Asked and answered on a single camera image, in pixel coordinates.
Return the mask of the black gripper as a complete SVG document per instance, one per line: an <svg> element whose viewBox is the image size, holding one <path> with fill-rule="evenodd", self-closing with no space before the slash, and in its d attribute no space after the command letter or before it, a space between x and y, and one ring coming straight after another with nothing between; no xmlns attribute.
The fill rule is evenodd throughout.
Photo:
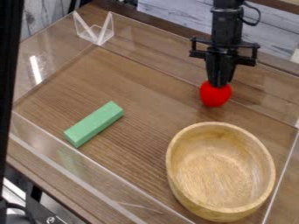
<svg viewBox="0 0 299 224"><path fill-rule="evenodd" d="M208 50L200 50L197 44L208 44ZM240 48L252 49L252 56L240 55ZM221 56L224 58L224 85L228 85L234 77L237 65L254 67L258 63L258 49L261 45L258 43L241 42L237 45L217 45L212 40L205 38L192 38L192 50L190 56L200 59L206 59L206 69L209 75L210 84L216 88L222 87L221 80Z"/></svg>

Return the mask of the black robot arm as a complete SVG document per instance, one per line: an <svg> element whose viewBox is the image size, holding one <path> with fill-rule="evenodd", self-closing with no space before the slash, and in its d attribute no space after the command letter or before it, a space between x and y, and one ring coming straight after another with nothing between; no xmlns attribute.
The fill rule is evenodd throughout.
<svg viewBox="0 0 299 224"><path fill-rule="evenodd" d="M257 26L257 22L245 19L245 8L261 10L246 0L214 0L210 39L193 37L190 56L205 59L209 82L216 88L224 88L234 78L238 65L254 67L258 62L260 43L242 40L244 24Z"/></svg>

